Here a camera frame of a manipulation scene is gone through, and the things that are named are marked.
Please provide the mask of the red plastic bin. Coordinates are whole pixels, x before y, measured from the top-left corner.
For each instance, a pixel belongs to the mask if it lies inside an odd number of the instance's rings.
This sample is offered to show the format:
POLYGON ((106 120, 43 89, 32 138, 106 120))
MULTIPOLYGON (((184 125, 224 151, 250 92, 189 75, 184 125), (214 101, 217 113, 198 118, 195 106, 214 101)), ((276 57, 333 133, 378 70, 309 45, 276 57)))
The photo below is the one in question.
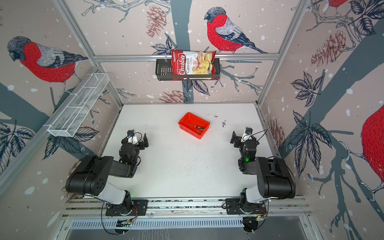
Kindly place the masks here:
POLYGON ((188 134, 190 134, 190 135, 192 135, 195 138, 200 140, 204 136, 204 134, 207 132, 207 130, 209 129, 210 122, 188 112, 180 119, 179 127, 181 130, 185 131, 186 133, 188 133, 188 134), (200 131, 200 130, 192 127, 192 126, 187 125, 187 123, 204 127, 205 130, 200 131))

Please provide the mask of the orange handled screwdriver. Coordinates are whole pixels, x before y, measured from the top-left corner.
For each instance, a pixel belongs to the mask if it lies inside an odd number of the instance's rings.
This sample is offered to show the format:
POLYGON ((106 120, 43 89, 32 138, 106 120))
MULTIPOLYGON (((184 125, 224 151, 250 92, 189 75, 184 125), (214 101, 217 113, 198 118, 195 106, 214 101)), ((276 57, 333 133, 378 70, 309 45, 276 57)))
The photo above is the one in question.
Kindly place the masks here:
POLYGON ((192 127, 196 128, 196 129, 198 129, 200 131, 204 131, 205 130, 205 128, 201 127, 201 126, 193 125, 193 124, 190 124, 190 123, 187 123, 187 125, 192 126, 192 127))

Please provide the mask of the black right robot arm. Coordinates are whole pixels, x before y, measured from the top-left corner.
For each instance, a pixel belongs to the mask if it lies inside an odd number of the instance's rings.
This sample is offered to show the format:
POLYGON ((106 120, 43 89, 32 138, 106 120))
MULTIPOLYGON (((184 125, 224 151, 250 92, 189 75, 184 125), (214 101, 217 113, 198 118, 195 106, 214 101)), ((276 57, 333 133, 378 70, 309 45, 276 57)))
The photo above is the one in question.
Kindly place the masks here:
POLYGON ((256 176, 256 185, 244 188, 239 198, 226 199, 222 209, 228 215, 255 215, 257 218, 268 215, 270 200, 292 199, 296 195, 296 182, 285 160, 278 157, 258 157, 260 141, 251 128, 246 128, 242 136, 233 132, 230 143, 239 149, 239 170, 244 175, 256 176))

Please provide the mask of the black wall basket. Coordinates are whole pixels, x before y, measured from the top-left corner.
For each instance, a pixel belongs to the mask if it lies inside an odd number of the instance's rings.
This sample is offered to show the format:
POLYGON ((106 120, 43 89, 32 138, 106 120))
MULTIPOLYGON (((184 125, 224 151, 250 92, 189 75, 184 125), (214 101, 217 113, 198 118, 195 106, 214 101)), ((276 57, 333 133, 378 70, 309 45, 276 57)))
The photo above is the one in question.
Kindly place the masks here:
POLYGON ((159 81, 182 81, 182 80, 219 80, 221 76, 220 59, 214 59, 215 74, 210 75, 173 75, 170 59, 157 59, 156 76, 159 81))

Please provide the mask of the red cassava chips bag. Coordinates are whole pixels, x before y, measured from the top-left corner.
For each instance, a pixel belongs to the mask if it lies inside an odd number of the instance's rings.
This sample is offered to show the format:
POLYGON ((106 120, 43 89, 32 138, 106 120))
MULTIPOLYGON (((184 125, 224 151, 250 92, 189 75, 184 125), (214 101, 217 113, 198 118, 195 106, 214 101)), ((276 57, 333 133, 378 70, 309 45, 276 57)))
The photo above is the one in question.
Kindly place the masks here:
POLYGON ((216 80, 220 74, 219 69, 214 65, 216 51, 213 52, 192 52, 172 50, 172 76, 184 75, 209 75, 203 80, 216 80))

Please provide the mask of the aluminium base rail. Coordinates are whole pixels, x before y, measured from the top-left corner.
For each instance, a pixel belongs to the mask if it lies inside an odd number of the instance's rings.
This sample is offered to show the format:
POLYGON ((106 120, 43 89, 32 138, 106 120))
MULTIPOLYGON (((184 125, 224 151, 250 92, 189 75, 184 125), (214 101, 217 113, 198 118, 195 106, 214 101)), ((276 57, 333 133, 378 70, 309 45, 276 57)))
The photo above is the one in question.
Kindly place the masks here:
MULTIPOLYGON (((234 209, 238 201, 226 204, 225 197, 204 198, 148 198, 145 204, 144 198, 133 199, 136 208, 127 215, 128 218, 138 216, 140 218, 201 218, 201 217, 227 217, 230 211, 234 216, 247 216, 245 211, 234 209)), ((69 201, 62 218, 97 219, 104 215, 107 207, 103 202, 85 198, 69 201)), ((304 197, 295 197, 285 200, 270 200, 257 208, 256 216, 311 216, 310 208, 304 197)))

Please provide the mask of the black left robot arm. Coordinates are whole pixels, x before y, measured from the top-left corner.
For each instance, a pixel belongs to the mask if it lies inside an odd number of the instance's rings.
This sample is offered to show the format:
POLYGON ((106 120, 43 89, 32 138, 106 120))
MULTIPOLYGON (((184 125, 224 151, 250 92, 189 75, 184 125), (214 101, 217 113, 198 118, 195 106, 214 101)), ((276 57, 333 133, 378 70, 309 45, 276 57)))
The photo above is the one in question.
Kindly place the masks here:
POLYGON ((134 177, 141 163, 140 151, 149 146, 146 134, 133 130, 121 141, 119 159, 111 156, 87 156, 70 174, 65 189, 68 193, 90 196, 105 203, 105 216, 145 216, 147 200, 133 200, 131 193, 116 187, 108 177, 134 177))

